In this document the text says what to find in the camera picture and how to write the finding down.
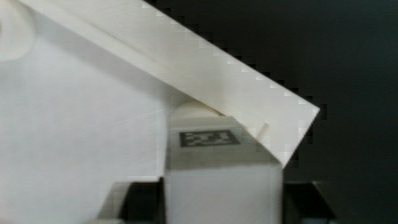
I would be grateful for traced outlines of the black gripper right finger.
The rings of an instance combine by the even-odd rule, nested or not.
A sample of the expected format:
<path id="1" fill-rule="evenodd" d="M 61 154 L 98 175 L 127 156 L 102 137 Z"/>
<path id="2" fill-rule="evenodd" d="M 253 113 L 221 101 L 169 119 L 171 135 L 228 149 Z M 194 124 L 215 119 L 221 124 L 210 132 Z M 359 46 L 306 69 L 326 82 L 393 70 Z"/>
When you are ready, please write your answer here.
<path id="1" fill-rule="evenodd" d="M 283 224 L 356 224 L 350 195 L 329 183 L 285 183 Z"/>

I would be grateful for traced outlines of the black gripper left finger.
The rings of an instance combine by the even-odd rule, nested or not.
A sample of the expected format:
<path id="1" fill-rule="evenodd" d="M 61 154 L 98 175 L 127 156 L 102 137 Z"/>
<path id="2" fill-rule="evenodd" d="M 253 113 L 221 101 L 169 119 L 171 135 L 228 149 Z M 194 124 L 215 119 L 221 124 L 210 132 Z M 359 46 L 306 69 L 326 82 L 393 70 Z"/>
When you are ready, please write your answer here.
<path id="1" fill-rule="evenodd" d="M 112 185 L 98 219 L 107 224 L 167 224 L 164 179 Z"/>

